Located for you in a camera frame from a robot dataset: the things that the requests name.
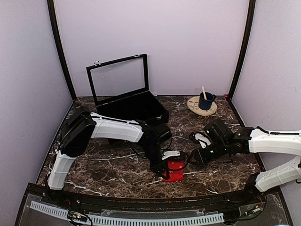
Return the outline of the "red and beige sock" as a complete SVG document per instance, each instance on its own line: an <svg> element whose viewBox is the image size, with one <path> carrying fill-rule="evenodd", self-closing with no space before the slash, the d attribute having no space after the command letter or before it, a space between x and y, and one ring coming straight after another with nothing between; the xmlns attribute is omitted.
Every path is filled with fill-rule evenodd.
<svg viewBox="0 0 301 226"><path fill-rule="evenodd" d="M168 159L169 179L163 179L165 182L177 182L184 179L184 160Z"/></svg>

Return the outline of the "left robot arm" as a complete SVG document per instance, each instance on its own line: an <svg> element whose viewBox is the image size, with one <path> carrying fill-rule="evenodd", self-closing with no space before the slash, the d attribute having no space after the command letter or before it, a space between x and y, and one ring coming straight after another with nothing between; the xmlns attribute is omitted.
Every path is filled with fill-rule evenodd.
<svg viewBox="0 0 301 226"><path fill-rule="evenodd" d="M168 163L161 151L162 136L168 127L161 124L153 127L141 120L121 120L90 112L85 107L76 109L62 126L58 139L57 154L47 183L48 198L56 205L66 202L61 190L71 165L81 156L92 138L124 140L138 144L150 162L150 170L159 177L169 179Z"/></svg>

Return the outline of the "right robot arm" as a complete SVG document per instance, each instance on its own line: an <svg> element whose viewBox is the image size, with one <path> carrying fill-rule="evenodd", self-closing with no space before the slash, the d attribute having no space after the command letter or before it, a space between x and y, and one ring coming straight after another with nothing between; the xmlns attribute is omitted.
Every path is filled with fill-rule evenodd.
<svg viewBox="0 0 301 226"><path fill-rule="evenodd" d="M285 153L295 156L276 168L252 174L240 193L244 204L252 203L260 193L301 178L300 131L268 131L258 126L241 127L232 132L222 120L217 119L208 123L203 132L192 132L190 140L200 145L192 152L200 166L226 154Z"/></svg>

